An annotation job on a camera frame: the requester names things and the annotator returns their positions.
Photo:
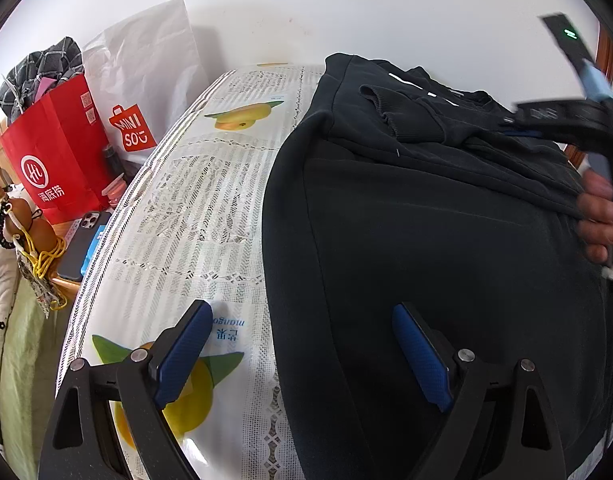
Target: green bedsheet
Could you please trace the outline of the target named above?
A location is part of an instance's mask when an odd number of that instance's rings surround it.
[[[69,304],[45,319],[29,282],[20,280],[4,339],[0,372],[4,452],[20,480],[35,480],[38,476],[70,311]]]

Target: black phone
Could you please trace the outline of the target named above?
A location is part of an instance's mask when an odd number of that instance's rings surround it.
[[[110,213],[106,211],[89,211],[82,217],[66,252],[58,263],[58,276],[71,282],[82,281],[82,264],[98,228],[109,223]]]

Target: yellow cord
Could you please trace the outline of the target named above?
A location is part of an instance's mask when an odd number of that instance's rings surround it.
[[[9,208],[6,213],[9,214],[11,210],[12,208]],[[58,243],[53,248],[53,250],[42,251],[39,256],[36,256],[38,253],[35,250],[35,244],[33,243],[33,240],[30,237],[29,233],[26,231],[24,226],[21,224],[17,225],[17,228],[20,229],[20,231],[24,233],[24,237],[26,238],[27,247],[30,249],[30,254],[27,253],[23,247],[20,247],[20,252],[24,254],[24,256],[26,256],[29,259],[29,261],[32,263],[33,275],[36,278],[43,280],[44,277],[46,276],[46,272],[48,271],[48,268],[53,263],[53,260],[62,256],[62,254],[64,254],[64,252],[66,251],[66,242],[64,241],[64,238],[62,238],[61,236],[57,236]],[[20,238],[20,235],[14,235],[13,238]],[[49,308],[51,310],[61,310],[64,307],[66,307],[68,304],[67,298],[64,296],[64,294],[62,294],[62,292],[57,287],[56,287],[56,291],[58,292],[58,295],[60,296],[61,302],[58,303],[55,300],[51,301],[49,304]]]

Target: plaid cloth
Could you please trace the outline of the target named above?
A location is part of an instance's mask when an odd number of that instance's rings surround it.
[[[6,78],[15,90],[13,91],[7,83],[2,83],[0,108],[11,124],[22,113],[17,100],[22,104],[22,110],[29,108],[35,101],[35,94],[43,77],[57,80],[48,87],[50,90],[74,75],[83,73],[84,65],[82,65],[80,47],[67,36],[42,52],[31,52],[11,69]]]

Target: metal screw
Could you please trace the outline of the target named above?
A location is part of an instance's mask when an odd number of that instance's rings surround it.
[[[468,348],[462,348],[458,351],[458,357],[461,361],[464,361],[465,363],[470,363],[475,359],[475,354]]]
[[[520,361],[520,366],[525,372],[532,372],[536,369],[536,365],[533,364],[533,361],[530,361],[529,359],[523,359],[522,361]]]
[[[131,360],[135,363],[139,363],[140,361],[144,361],[147,355],[148,352],[146,350],[144,350],[143,348],[138,348],[131,352]]]
[[[77,359],[73,359],[68,367],[71,368],[71,370],[73,370],[74,372],[77,372],[78,370],[84,368],[85,363],[86,361],[84,359],[78,357]]]

